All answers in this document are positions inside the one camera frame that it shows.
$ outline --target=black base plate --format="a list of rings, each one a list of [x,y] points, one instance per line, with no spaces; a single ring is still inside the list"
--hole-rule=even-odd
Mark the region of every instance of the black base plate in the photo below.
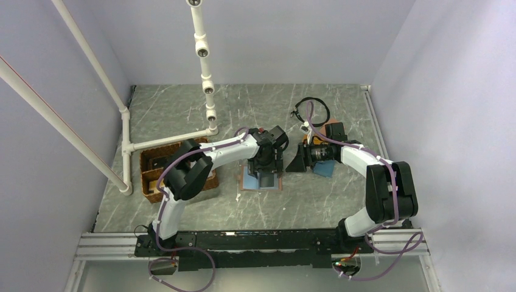
[[[196,246],[207,250],[217,268],[311,265],[330,268],[332,254],[372,253],[363,241],[340,246],[334,228],[288,229],[276,231],[180,231],[177,247]],[[170,257],[152,246],[148,235],[140,235],[134,251],[136,257]],[[210,268],[206,255],[196,251],[179,251],[179,271]]]

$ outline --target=marble surface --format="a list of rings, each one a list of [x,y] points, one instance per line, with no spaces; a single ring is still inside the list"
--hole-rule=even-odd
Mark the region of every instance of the marble surface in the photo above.
[[[301,141],[300,121],[290,117],[303,97],[323,99],[332,117],[344,123],[349,139],[356,139],[378,152],[371,116],[359,85],[259,84],[217,85],[215,104],[219,134],[210,141],[227,139],[242,126],[282,127],[290,146],[284,165],[294,158]],[[134,143],[197,131],[207,127],[205,99],[199,85],[137,86],[130,105],[131,141]],[[315,107],[313,120],[326,112]],[[139,155],[131,157],[134,192],[122,195],[108,182],[100,205],[95,232],[129,232],[149,224],[159,203],[151,204],[141,191]],[[330,228],[363,206],[365,179],[353,169],[337,164],[333,178],[307,173],[285,173],[283,191],[240,191],[236,176],[245,161],[217,169],[220,185],[201,192],[188,202],[181,218],[181,230]],[[120,142],[113,170],[121,175]]]

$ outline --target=red wire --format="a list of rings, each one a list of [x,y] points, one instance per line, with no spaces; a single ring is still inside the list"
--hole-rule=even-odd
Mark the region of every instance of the red wire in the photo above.
[[[358,246],[355,248],[355,250],[349,257],[345,257],[345,258],[341,259],[341,262],[347,262],[348,260],[352,259],[357,254],[357,252],[358,252]]]

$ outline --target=white pvc pipe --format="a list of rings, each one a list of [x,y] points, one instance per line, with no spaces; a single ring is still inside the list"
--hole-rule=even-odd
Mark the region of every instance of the white pvc pipe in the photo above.
[[[201,5],[198,7],[191,7],[190,9],[192,11],[193,29],[195,29],[195,34],[198,37],[202,37],[206,34],[206,31],[204,31],[203,11],[201,10]]]
[[[203,80],[203,91],[204,91],[205,84],[207,84],[207,83],[213,84],[213,82],[211,81],[211,71],[209,69],[209,62],[208,62],[208,57],[210,55],[209,46],[208,46],[207,38],[206,38],[206,31],[204,30],[203,12],[201,10],[201,4],[199,4],[196,7],[191,6],[190,10],[192,11],[193,29],[195,30],[195,33],[193,35],[193,37],[195,38],[195,52],[201,61],[201,78]],[[208,54],[206,56],[199,55],[200,49],[207,50]],[[217,121],[216,121],[217,120],[217,112],[215,110],[215,102],[213,100],[213,93],[207,93],[206,91],[204,91],[204,93],[206,95],[206,118],[209,123],[208,130],[211,132],[217,133],[218,132]]]
[[[129,120],[131,118],[131,114],[129,113],[129,109],[125,109],[122,112],[122,176],[124,177],[124,182],[132,187],[131,183],[131,151],[128,149],[131,144],[129,132]]]
[[[29,105],[47,120],[86,159],[117,186],[121,192],[132,192],[111,168],[86,144],[81,137],[16,73],[0,56],[0,77],[11,86]]]
[[[55,8],[63,18],[66,25],[68,26],[68,29],[70,29],[70,32],[72,32],[72,34],[74,35],[82,51],[84,51],[84,54],[86,54],[86,57],[91,63],[91,66],[93,66],[93,69],[95,69],[95,72],[97,72],[97,74],[99,75],[100,80],[102,81],[102,83],[104,83],[104,86],[106,86],[106,89],[108,90],[111,98],[118,106],[118,110],[120,112],[126,110],[127,107],[124,105],[124,102],[116,92],[113,84],[111,84],[111,81],[106,75],[106,72],[104,72],[104,69],[102,69],[99,61],[97,60],[97,57],[95,57],[95,54],[93,53],[93,50],[89,46],[88,42],[86,41],[86,38],[81,33],[79,27],[77,26],[77,23],[75,23],[72,15],[70,14],[70,11],[68,11],[62,0],[52,0],[52,3],[54,3]]]
[[[131,145],[131,148],[133,149],[133,151],[136,151],[136,150],[141,150],[141,149],[145,149],[145,148],[156,147],[156,146],[165,145],[165,144],[169,144],[169,143],[179,142],[179,141],[183,141],[183,140],[190,139],[190,138],[212,136],[215,134],[217,134],[217,133],[214,133],[213,131],[210,131],[208,129],[208,130],[202,130],[202,131],[177,135],[177,136],[153,140],[153,141],[135,143],[135,144]]]
[[[210,80],[211,79],[211,72],[209,69],[208,59],[207,58],[201,58],[201,78],[203,80]]]

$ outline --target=brown basket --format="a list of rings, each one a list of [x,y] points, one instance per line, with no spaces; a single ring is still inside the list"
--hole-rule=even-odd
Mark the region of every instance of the brown basket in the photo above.
[[[205,137],[194,139],[197,143],[208,143]],[[142,193],[151,203],[161,202],[163,194],[156,189],[159,176],[163,173],[167,157],[174,154],[181,146],[181,142],[164,145],[142,151],[140,154],[140,173],[142,175]],[[218,187],[218,178],[215,170],[208,177],[203,190]]]

